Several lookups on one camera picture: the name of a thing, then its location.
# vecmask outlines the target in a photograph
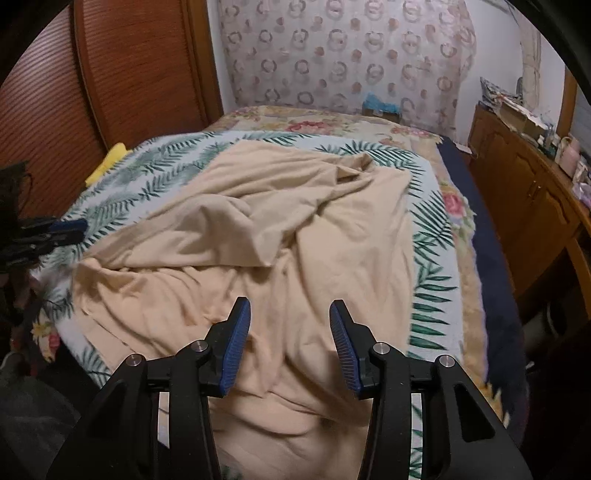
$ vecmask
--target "cabinet handle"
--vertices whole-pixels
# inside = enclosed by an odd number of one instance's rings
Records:
[[[538,196],[538,193],[540,192],[540,190],[541,190],[541,189],[542,189],[542,187],[540,187],[540,186],[538,185],[538,187],[536,188],[536,190],[535,190],[534,194],[533,194],[533,195],[532,195],[532,197],[531,197],[531,200],[532,200],[532,201],[534,201],[534,200],[535,200],[535,198]]]
[[[534,182],[531,184],[530,189],[527,191],[527,197],[529,199],[533,200],[533,195],[534,195],[535,187],[537,184],[538,184],[538,182],[536,180],[534,180]]]

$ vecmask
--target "wooden wardrobe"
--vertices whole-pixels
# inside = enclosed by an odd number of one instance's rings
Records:
[[[21,215],[61,215],[115,143],[221,115],[204,0],[75,0],[0,87],[0,167],[28,161]]]

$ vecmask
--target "yellow object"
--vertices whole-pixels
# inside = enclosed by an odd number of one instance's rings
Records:
[[[127,150],[123,143],[118,143],[114,145],[113,148],[109,150],[101,164],[98,167],[96,167],[94,172],[90,174],[90,177],[86,179],[86,186],[89,187],[94,182],[96,182],[99,178],[101,178],[104,175],[104,173],[107,170],[109,170],[113,165],[115,165],[129,152],[131,152],[131,150]]]

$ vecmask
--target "wooden sideboard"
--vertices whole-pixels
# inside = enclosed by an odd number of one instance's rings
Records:
[[[591,319],[591,219],[587,207],[572,195],[570,178],[480,106],[468,146],[473,153],[470,170],[496,226],[520,311],[526,300],[531,305],[536,288],[545,297],[548,283],[563,281],[550,276],[546,288],[539,288],[551,267],[566,258],[582,293],[586,319]],[[535,307],[547,300],[539,298]]]

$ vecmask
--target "ribbed blue pad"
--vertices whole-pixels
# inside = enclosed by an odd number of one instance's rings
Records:
[[[228,342],[226,353],[223,356],[222,362],[222,378],[220,380],[220,390],[223,395],[227,395],[236,381],[238,368],[240,367],[240,360],[242,358],[242,351],[246,344],[246,337],[248,336],[248,329],[251,325],[251,303],[246,301],[242,306],[242,310],[238,315],[238,321]]]
[[[347,387],[356,394],[361,391],[361,379],[359,377],[359,359],[351,345],[351,340],[341,318],[338,309],[330,306],[330,330],[335,341],[336,351],[339,354],[340,367],[347,382]]]

